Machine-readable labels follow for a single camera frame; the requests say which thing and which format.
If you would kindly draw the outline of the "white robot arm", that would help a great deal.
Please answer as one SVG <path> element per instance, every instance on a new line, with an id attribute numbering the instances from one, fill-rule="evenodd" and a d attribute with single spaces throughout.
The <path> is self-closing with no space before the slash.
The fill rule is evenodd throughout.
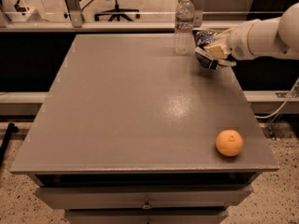
<path id="1" fill-rule="evenodd" d="M 216 40 L 204 45 L 204 51 L 218 59 L 229 55 L 236 60 L 272 57 L 299 59 L 299 3 L 289 7 L 281 17 L 244 21 L 216 35 Z"/>

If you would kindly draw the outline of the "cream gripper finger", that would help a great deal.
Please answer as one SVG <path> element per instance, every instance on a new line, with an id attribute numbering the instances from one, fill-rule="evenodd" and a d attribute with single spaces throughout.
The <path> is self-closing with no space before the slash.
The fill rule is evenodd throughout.
<path id="1" fill-rule="evenodd" d="M 231 54 L 225 43 L 208 44 L 204 46 L 204 50 L 211 56 L 219 59 L 227 59 Z"/>
<path id="2" fill-rule="evenodd" d="M 218 34 L 215 35 L 215 39 L 216 40 L 225 40 L 225 39 L 228 39 L 231 35 L 231 33 L 234 31 L 235 28 L 229 28 L 229 29 L 226 29 Z"/>

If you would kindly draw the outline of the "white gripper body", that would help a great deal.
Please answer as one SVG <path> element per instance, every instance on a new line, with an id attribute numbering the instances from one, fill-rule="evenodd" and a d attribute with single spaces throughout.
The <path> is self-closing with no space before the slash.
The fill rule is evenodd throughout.
<path id="1" fill-rule="evenodd" d="M 227 38 L 231 55 L 239 61 L 254 60 L 256 56 L 249 49 L 249 34 L 258 20 L 244 21 L 237 25 Z"/>

